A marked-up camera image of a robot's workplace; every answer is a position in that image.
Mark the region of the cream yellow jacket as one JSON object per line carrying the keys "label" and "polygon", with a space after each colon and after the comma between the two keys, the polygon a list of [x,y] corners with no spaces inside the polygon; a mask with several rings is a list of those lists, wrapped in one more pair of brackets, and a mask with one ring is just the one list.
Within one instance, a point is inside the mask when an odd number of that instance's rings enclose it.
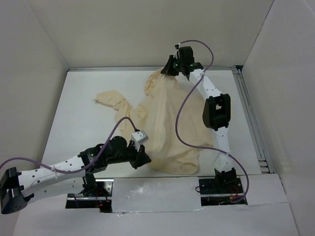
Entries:
{"label": "cream yellow jacket", "polygon": [[116,111],[115,120],[123,117],[119,125],[121,135],[131,138],[134,128],[144,130],[149,139],[144,144],[151,158],[149,167],[174,175],[197,173],[198,149],[188,145],[212,147],[210,131],[204,126],[202,112],[204,99],[191,95],[184,101],[187,92],[173,76],[166,76],[160,70],[152,73],[144,86],[145,99],[132,107],[117,90],[98,93],[94,101]]}

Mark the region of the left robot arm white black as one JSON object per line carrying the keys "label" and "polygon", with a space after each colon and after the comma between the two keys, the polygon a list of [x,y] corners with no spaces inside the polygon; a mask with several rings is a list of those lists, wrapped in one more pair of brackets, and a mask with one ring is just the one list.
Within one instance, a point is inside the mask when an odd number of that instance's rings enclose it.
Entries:
{"label": "left robot arm white black", "polygon": [[105,171],[108,165],[130,163],[137,169],[151,162],[145,152],[148,137],[143,132],[132,133],[129,142],[115,136],[106,144],[98,144],[78,155],[52,166],[30,171],[7,169],[0,180],[0,210],[12,214],[37,200],[59,194],[96,194],[107,197],[109,193],[97,184],[94,175]]}

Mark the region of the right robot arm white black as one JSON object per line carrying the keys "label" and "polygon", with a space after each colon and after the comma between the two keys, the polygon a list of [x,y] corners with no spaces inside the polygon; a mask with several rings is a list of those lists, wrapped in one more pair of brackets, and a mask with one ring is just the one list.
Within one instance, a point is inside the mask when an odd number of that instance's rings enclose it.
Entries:
{"label": "right robot arm white black", "polygon": [[231,120],[231,98],[223,94],[206,75],[205,69],[195,62],[190,46],[175,45],[174,55],[170,55],[161,74],[186,76],[193,89],[198,89],[205,101],[202,120],[213,138],[213,150],[218,154],[215,159],[215,188],[221,193],[227,192],[237,181],[236,170],[229,156],[228,126]]}

